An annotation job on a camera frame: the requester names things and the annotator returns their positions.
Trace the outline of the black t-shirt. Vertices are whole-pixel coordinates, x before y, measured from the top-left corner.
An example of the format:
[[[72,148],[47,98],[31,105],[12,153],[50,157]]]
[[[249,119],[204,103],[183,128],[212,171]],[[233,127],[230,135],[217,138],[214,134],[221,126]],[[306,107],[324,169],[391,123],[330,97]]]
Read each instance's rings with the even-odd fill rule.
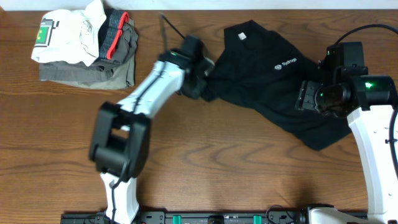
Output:
[[[326,83],[328,76],[279,33],[247,21],[224,30],[224,51],[201,97],[256,110],[319,151],[351,132],[345,119],[295,107],[302,82]]]

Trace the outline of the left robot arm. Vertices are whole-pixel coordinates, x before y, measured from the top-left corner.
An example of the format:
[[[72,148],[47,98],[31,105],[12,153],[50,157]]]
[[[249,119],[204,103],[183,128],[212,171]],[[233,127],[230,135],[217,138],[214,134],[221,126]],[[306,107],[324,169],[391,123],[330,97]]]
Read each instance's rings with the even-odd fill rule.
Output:
[[[106,188],[105,223],[133,223],[139,212],[137,178],[149,155],[152,120],[166,101],[179,93],[198,99],[214,63],[203,42],[188,35],[178,49],[159,55],[147,78],[117,103],[98,111],[89,158]]]

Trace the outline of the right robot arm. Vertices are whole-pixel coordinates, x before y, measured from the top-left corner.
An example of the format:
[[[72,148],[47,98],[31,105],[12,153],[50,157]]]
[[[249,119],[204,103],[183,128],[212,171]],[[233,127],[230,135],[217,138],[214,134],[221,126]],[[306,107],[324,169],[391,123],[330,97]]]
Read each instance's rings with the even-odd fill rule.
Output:
[[[397,90],[387,75],[370,75],[361,42],[337,42],[320,61],[326,81],[302,83],[296,108],[345,118],[361,159],[368,195],[366,217],[331,205],[310,205],[300,223],[397,223]]]

